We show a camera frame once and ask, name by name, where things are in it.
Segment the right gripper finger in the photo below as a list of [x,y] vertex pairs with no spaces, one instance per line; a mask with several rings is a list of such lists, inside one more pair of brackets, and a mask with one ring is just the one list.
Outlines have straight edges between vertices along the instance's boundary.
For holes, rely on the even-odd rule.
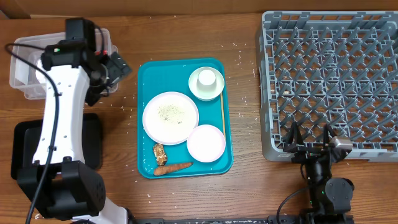
[[332,137],[332,138],[335,137],[335,132],[329,124],[326,124],[326,125],[324,125],[324,128],[323,128],[323,144],[324,145],[329,144],[330,137]]
[[289,129],[287,139],[285,140],[285,143],[288,145],[291,144],[298,144],[302,145],[303,144],[303,138],[302,135],[299,131],[299,126],[296,121],[294,121]]

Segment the white saucer bowl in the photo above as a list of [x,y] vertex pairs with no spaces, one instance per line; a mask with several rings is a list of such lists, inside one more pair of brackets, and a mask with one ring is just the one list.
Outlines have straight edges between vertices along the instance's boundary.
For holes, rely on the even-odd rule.
[[[216,86],[212,90],[203,90],[198,87],[198,74],[204,69],[212,70],[216,75]],[[200,67],[194,70],[188,79],[188,87],[190,91],[194,94],[195,97],[202,101],[214,100],[223,91],[224,86],[224,76],[221,74],[221,72],[213,67]]]

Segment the white cup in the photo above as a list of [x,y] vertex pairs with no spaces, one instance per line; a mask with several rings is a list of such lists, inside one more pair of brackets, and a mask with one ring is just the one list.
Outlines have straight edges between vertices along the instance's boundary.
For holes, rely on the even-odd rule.
[[198,87],[203,90],[212,90],[216,86],[216,75],[212,70],[204,69],[198,74]]

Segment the red snack wrapper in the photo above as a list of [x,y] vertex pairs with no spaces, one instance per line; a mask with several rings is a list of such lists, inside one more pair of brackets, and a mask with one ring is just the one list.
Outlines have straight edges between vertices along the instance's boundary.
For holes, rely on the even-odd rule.
[[108,53],[107,50],[102,50],[95,52],[95,55],[106,55],[107,53]]

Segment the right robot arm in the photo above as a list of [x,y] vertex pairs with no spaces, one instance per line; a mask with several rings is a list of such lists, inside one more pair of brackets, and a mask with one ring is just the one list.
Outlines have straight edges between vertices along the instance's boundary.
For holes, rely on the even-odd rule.
[[346,213],[351,210],[354,183],[347,178],[333,178],[332,164],[344,160],[353,150],[353,143],[337,135],[329,124],[323,128],[322,146],[307,146],[299,131],[297,122],[293,122],[283,148],[292,153],[293,164],[300,164],[302,178],[307,186],[287,196],[276,212],[276,222],[282,223],[282,207],[294,196],[309,192],[310,208],[300,211],[292,218],[293,223],[353,223]]

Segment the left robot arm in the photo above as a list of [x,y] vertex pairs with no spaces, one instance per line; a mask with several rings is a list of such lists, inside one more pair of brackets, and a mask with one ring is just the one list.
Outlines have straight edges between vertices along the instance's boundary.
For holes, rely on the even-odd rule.
[[83,109],[129,74],[119,55],[106,55],[94,40],[62,40],[42,49],[46,79],[39,144],[17,183],[44,218],[73,223],[133,223],[132,213],[106,196],[102,176],[86,164]]

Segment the grey dishwasher rack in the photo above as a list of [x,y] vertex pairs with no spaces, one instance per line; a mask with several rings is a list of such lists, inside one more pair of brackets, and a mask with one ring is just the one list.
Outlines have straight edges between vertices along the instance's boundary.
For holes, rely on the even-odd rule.
[[332,126],[350,159],[397,160],[397,13],[267,11],[257,32],[263,156],[283,151],[293,123],[319,146]]

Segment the large white plate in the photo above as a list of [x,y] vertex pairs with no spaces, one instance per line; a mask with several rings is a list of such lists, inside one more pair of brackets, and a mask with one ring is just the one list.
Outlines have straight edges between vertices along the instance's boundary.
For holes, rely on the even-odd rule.
[[169,146],[186,141],[198,122],[196,104],[187,95],[176,91],[153,97],[142,114],[146,134],[153,141]]

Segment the teal plastic tray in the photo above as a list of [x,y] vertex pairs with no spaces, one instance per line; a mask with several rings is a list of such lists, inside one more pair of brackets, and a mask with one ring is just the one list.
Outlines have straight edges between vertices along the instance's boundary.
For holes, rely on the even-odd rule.
[[[192,72],[200,67],[213,67],[224,75],[224,66],[216,58],[193,58],[183,60],[163,60],[145,63],[137,73],[137,169],[142,176],[156,179],[157,167],[153,153],[153,141],[144,131],[142,114],[148,102],[158,94],[176,91],[187,95],[196,104],[199,112],[199,125],[209,124],[223,132],[220,97],[211,101],[202,101],[193,95],[188,87]],[[186,169],[162,175],[161,178],[189,177],[196,175],[214,175],[227,172],[233,164],[233,145],[227,90],[223,90],[224,116],[226,126],[226,149],[214,162],[198,162],[189,154],[185,142],[164,146],[169,164],[192,162]]]

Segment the wooden chopstick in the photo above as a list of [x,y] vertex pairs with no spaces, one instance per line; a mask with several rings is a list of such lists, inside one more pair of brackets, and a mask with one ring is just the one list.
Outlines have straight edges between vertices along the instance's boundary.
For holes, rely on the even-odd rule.
[[223,93],[220,93],[220,103],[221,103],[221,118],[223,125],[223,136],[226,139],[226,126],[225,126],[225,116],[224,116],[224,103],[223,103]]

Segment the small white plate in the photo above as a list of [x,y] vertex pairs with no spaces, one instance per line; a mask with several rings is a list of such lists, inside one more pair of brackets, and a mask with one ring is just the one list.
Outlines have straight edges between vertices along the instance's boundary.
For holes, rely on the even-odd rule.
[[203,124],[197,126],[187,138],[189,154],[199,162],[214,162],[226,148],[223,133],[215,126]]

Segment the brown walnut piece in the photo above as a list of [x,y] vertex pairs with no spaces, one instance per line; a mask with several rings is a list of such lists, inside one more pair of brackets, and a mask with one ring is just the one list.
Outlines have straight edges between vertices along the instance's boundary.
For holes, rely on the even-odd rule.
[[167,155],[164,150],[164,146],[160,143],[156,143],[153,147],[154,156],[158,166],[164,166],[167,163]]

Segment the orange carrot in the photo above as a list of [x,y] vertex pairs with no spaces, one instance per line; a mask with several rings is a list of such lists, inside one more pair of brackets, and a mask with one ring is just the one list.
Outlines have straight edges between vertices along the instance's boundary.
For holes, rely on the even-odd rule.
[[192,162],[186,162],[186,163],[181,163],[181,164],[158,166],[154,171],[154,175],[161,176],[161,175],[169,174],[172,172],[186,169],[192,165],[193,165]]

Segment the black plastic tray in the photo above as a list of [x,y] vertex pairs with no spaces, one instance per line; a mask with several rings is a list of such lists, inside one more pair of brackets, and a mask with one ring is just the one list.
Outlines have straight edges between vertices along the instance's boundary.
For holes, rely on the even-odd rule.
[[[39,144],[42,120],[24,121],[14,128],[11,177],[16,180],[21,168],[29,167]],[[102,166],[103,128],[97,114],[83,115],[82,149],[85,164],[94,170]]]

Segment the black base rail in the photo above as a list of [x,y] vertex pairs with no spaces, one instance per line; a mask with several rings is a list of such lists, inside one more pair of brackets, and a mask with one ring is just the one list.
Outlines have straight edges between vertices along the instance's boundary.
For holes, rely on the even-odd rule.
[[281,215],[279,221],[276,216],[267,218],[208,218],[208,219],[185,219],[166,220],[163,218],[136,219],[138,224],[295,224],[300,223],[299,217],[295,215]]

